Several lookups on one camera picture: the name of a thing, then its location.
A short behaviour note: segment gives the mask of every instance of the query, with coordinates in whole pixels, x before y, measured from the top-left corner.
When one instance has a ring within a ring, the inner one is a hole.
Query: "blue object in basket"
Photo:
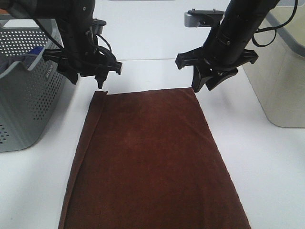
[[[43,50],[42,46],[36,46],[35,48],[33,48],[31,51],[28,52],[28,54],[35,54],[35,55],[39,55],[39,53]]]

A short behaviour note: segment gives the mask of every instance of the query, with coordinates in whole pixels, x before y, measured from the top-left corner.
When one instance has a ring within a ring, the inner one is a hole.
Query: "fabric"
[[[0,15],[2,14],[8,14],[5,10],[0,9]]]
[[[250,229],[191,88],[94,94],[63,228]]]

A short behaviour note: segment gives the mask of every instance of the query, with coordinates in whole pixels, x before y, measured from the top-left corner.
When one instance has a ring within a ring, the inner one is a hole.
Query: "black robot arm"
[[[223,11],[190,10],[186,14],[189,27],[212,27],[202,47],[178,54],[179,69],[193,66],[192,88],[198,92],[204,84],[209,90],[237,74],[237,67],[254,63],[258,55],[245,47],[267,13],[279,0],[231,0]]]
[[[111,50],[98,46],[97,36],[105,21],[93,19],[95,0],[0,0],[0,8],[18,19],[55,19],[64,44],[57,50],[45,50],[45,61],[58,63],[57,71],[72,83],[81,76],[95,75],[99,88],[109,71],[121,73]]]

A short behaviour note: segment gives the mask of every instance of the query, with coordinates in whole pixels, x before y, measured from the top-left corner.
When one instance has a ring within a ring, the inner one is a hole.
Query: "metal bracket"
[[[95,35],[101,35],[102,31],[103,31],[103,27],[106,25],[107,23],[103,20],[99,20],[97,18],[94,18],[92,20],[92,31],[93,34]]]
[[[224,16],[219,10],[189,10],[184,14],[186,27],[216,27]]]

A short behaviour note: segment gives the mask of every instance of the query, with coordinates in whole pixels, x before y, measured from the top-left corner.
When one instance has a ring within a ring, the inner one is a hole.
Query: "white bin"
[[[260,28],[285,22],[293,7],[276,7]],[[282,127],[305,127],[305,6],[294,19],[278,30],[276,40],[265,48],[249,43],[259,55],[255,64],[244,69],[267,118]],[[260,44],[269,43],[274,31],[255,35]]]

